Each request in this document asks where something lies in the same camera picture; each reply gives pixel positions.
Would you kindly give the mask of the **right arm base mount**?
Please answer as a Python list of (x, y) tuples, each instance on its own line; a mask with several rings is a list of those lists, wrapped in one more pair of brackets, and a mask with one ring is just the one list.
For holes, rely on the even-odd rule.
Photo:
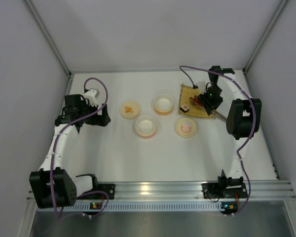
[(238, 199), (248, 197), (243, 177), (227, 177), (223, 170), (217, 181), (202, 184), (202, 190), (204, 198), (212, 201), (224, 198)]

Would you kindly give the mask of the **red toy sausage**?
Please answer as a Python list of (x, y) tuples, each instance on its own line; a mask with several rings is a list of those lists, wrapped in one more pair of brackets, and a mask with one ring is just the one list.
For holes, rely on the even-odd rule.
[(198, 108), (203, 108), (203, 105), (195, 98), (189, 97), (189, 102), (192, 106), (198, 107)]

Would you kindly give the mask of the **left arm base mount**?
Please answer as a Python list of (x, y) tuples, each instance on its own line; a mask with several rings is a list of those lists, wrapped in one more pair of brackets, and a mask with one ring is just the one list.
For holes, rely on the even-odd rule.
[(99, 183), (95, 174), (78, 175), (73, 181), (77, 199), (114, 199), (115, 184)]

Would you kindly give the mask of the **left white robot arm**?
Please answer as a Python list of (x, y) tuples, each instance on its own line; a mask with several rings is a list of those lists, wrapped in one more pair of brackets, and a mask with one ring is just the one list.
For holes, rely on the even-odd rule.
[(43, 164), (33, 171), (29, 182), (41, 209), (73, 206), (77, 199), (112, 199), (95, 174), (77, 175), (70, 154), (84, 124), (105, 127), (110, 123), (106, 103), (94, 104), (86, 95), (65, 96), (65, 105), (55, 119), (54, 136)]

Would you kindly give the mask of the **sushi roll orange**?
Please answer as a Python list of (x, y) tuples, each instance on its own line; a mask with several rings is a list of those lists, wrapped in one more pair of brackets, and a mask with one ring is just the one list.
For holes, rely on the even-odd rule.
[(190, 107), (187, 104), (183, 104), (180, 106), (180, 111), (183, 113), (187, 113), (190, 110)]

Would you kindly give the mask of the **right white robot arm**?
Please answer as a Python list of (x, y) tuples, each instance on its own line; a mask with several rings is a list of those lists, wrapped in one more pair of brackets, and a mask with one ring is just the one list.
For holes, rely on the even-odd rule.
[[(222, 89), (218, 86), (219, 77), (232, 82), (245, 97), (245, 99), (235, 99), (231, 102), (225, 125), (228, 134), (232, 135), (236, 140), (245, 139), (244, 143), (236, 150), (236, 153), (239, 156), (243, 174), (249, 181), (240, 151), (245, 148), (249, 140), (259, 130), (262, 102), (260, 99), (251, 98), (235, 80), (227, 76), (227, 74), (235, 74), (233, 69), (212, 66), (206, 72), (209, 75), (210, 82), (205, 86), (205, 91), (198, 95), (197, 100), (203, 105), (207, 114), (210, 115), (215, 112), (223, 102)], [(210, 185), (206, 191), (208, 199), (248, 198), (250, 194), (251, 184), (249, 183), (246, 186), (243, 177), (238, 179), (228, 178), (223, 171), (218, 177), (218, 182), (213, 186)]]

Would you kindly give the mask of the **orange bowl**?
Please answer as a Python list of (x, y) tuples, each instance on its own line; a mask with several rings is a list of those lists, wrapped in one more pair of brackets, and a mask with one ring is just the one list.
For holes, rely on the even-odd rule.
[(153, 110), (159, 115), (169, 115), (173, 108), (174, 99), (168, 94), (159, 94), (153, 99)]

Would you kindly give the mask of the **lid with orange knob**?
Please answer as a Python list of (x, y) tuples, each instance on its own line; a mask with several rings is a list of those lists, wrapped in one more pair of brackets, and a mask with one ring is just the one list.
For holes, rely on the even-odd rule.
[(125, 119), (135, 119), (140, 111), (140, 104), (136, 101), (126, 101), (120, 107), (120, 115)]

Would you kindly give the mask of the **metal tongs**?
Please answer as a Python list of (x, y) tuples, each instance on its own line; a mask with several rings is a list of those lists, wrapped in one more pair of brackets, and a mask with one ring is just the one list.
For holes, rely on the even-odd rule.
[(212, 114), (215, 115), (215, 116), (218, 117), (218, 118), (221, 118), (221, 119), (224, 120), (224, 121), (227, 120), (227, 117), (226, 117), (226, 116), (224, 116), (223, 114), (221, 114), (220, 112), (218, 112), (218, 111), (216, 111), (216, 110), (213, 110), (213, 111), (212, 111)]

